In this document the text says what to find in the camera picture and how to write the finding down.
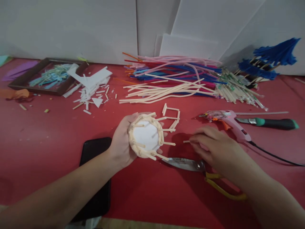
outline pink glue gun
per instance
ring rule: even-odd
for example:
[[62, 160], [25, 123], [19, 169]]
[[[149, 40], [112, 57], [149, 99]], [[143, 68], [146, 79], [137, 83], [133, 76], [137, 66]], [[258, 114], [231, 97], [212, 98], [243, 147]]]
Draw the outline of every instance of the pink glue gun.
[[204, 117], [210, 122], [220, 121], [225, 126], [225, 130], [232, 129], [232, 132], [237, 138], [238, 142], [249, 142], [251, 141], [250, 135], [235, 121], [236, 114], [231, 110], [220, 110], [220, 111], [207, 111], [199, 117]]

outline yellow scissors handle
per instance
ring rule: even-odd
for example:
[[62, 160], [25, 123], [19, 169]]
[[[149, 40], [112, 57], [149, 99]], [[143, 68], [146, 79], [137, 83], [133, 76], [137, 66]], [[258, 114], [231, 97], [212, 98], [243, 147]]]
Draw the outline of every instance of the yellow scissors handle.
[[243, 201], [247, 199], [247, 195], [245, 193], [236, 196], [232, 195], [230, 193], [227, 193], [224, 189], [222, 189], [214, 181], [212, 181], [212, 179], [219, 179], [219, 178], [222, 178], [220, 174], [206, 172], [205, 181], [208, 182], [210, 185], [212, 185], [213, 188], [215, 188], [218, 192], [220, 192], [224, 196], [228, 197], [231, 200], [237, 200], [237, 201]]

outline phone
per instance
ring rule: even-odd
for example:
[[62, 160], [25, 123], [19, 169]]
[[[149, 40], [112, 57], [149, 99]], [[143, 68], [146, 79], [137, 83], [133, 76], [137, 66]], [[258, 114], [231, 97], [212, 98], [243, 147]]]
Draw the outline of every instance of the phone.
[[[110, 137], [88, 140], [84, 143], [79, 166], [105, 152], [111, 145]], [[111, 179], [88, 201], [71, 222], [105, 215], [110, 208]]]

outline black cable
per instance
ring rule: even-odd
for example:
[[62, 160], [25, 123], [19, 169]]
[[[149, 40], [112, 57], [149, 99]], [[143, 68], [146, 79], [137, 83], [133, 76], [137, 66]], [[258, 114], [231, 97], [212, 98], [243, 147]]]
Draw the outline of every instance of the black cable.
[[277, 158], [277, 159], [279, 159], [279, 160], [281, 160], [281, 161], [284, 161], [284, 162], [287, 162], [287, 163], [289, 163], [289, 164], [296, 165], [296, 166], [305, 166], [305, 164], [294, 163], [294, 162], [285, 160], [285, 159], [283, 159], [283, 158], [281, 158], [281, 157], [279, 157], [279, 156], [276, 156], [276, 155], [274, 155], [274, 154], [272, 154], [272, 153], [269, 153], [268, 151], [266, 151], [266, 150], [262, 149], [261, 147], [257, 146], [253, 141], [249, 141], [248, 143], [250, 143], [251, 145], [253, 145], [253, 146], [255, 146], [256, 148], [260, 149], [260, 150], [263, 151], [264, 153], [266, 153], [266, 154], [268, 154], [268, 155], [270, 155], [270, 156], [272, 156], [272, 157], [275, 157], [275, 158]]

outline scissors blade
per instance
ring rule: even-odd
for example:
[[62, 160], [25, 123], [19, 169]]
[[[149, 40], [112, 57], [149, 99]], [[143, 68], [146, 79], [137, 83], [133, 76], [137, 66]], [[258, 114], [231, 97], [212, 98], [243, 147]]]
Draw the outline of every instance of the scissors blade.
[[179, 169], [184, 169], [184, 170], [189, 170], [189, 171], [195, 171], [195, 172], [204, 172], [205, 167], [202, 161], [193, 161], [190, 159], [186, 158], [178, 158], [178, 157], [171, 157], [169, 160], [164, 160], [162, 161], [175, 166], [176, 168]]

